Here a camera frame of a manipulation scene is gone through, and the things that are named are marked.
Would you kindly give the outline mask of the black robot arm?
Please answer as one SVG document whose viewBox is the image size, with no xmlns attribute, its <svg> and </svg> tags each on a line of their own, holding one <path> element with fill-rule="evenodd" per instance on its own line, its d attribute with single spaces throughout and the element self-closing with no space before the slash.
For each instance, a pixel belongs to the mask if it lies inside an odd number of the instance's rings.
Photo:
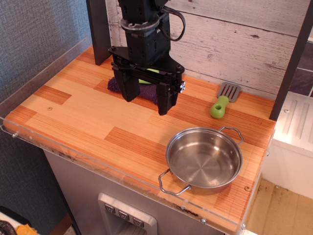
<svg viewBox="0 0 313 235">
<path fill-rule="evenodd" d="M 170 18 L 184 16 L 166 6 L 165 0 L 121 0 L 121 27 L 127 46 L 112 46 L 112 69 L 123 98 L 130 102 L 140 94 L 140 80 L 156 85 L 158 113 L 162 116 L 176 105 L 178 94 L 185 89 L 184 67 L 171 58 Z"/>
</svg>

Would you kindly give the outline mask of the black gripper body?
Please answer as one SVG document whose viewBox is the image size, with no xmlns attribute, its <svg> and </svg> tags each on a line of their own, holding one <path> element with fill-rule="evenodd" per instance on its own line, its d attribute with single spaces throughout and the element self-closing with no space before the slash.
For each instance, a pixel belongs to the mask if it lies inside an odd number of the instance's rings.
<svg viewBox="0 0 313 235">
<path fill-rule="evenodd" d="M 168 52 L 150 65 L 132 62 L 127 47 L 112 46 L 109 52 L 113 57 L 112 69 L 121 93 L 139 93 L 139 79 L 156 85 L 168 84 L 172 94 L 185 90 L 182 80 L 184 67 L 172 59 Z"/>
</svg>

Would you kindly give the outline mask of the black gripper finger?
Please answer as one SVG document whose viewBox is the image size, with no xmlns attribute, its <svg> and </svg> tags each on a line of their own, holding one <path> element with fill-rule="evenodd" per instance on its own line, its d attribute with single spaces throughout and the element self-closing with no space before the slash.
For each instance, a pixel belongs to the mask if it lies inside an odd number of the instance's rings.
<svg viewBox="0 0 313 235">
<path fill-rule="evenodd" d="M 170 84 L 160 82 L 156 86 L 158 113 L 163 116 L 176 105 L 178 92 L 176 87 Z"/>
<path fill-rule="evenodd" d="M 139 79 L 136 70 L 113 70 L 116 82 L 123 98 L 131 102 L 140 94 Z"/>
</svg>

